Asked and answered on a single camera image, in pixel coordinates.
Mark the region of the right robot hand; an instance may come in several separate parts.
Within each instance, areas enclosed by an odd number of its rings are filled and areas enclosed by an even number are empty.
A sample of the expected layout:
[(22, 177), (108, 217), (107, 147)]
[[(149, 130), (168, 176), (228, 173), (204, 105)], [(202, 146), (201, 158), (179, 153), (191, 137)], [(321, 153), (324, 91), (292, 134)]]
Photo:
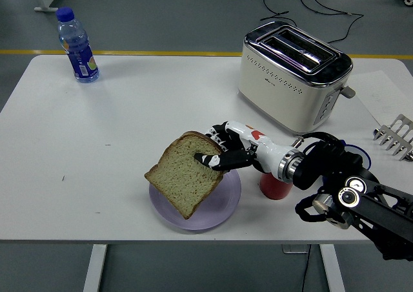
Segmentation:
[(206, 136), (216, 142), (221, 154), (194, 154), (195, 160), (214, 171), (231, 171), (254, 166), (287, 182), (287, 162), (297, 150), (275, 144), (268, 136), (238, 121), (226, 121), (209, 128)]

